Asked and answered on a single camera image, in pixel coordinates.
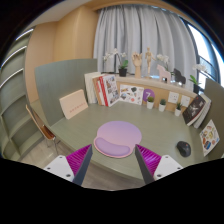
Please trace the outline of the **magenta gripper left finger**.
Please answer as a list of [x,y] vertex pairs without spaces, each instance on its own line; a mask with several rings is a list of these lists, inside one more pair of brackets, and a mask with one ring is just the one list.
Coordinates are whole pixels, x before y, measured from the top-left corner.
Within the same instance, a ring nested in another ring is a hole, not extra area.
[[92,145],[87,145],[68,156],[57,156],[44,170],[81,186],[91,157]]

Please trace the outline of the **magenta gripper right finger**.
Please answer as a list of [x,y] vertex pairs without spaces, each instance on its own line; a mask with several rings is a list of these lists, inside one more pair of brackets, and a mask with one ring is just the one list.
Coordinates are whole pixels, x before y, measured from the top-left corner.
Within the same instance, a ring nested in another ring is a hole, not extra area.
[[152,183],[182,169],[169,155],[160,156],[141,145],[135,145],[135,155],[145,184]]

